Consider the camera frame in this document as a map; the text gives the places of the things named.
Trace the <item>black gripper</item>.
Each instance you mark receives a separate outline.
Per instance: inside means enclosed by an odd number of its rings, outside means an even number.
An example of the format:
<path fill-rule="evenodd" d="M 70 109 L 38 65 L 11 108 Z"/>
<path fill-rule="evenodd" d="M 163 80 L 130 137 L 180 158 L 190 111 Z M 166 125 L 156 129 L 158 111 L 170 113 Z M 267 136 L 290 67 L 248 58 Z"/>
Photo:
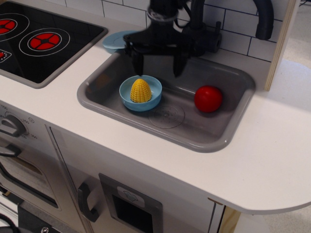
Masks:
<path fill-rule="evenodd" d="M 132 58 L 132 65 L 137 75 L 143 74 L 145 55 L 174 56 L 173 73 L 179 77 L 188 61 L 187 55 L 193 45 L 190 35 L 174 28 L 175 19 L 151 20 L 149 27 L 143 31 L 129 33 L 123 37 L 125 52 Z"/>

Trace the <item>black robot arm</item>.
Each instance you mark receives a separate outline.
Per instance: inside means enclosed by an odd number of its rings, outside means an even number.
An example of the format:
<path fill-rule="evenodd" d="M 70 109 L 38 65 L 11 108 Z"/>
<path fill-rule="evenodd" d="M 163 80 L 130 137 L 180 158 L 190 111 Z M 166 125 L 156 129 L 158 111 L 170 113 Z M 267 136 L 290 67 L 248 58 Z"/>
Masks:
<path fill-rule="evenodd" d="M 151 20 L 149 27 L 123 37 L 125 53 L 132 58 L 137 75 L 143 75 L 145 55 L 172 56 L 175 77 L 182 74 L 190 57 L 192 39 L 175 30 L 173 24 L 184 5 L 184 0 L 150 1 L 147 9 L 147 16 Z"/>

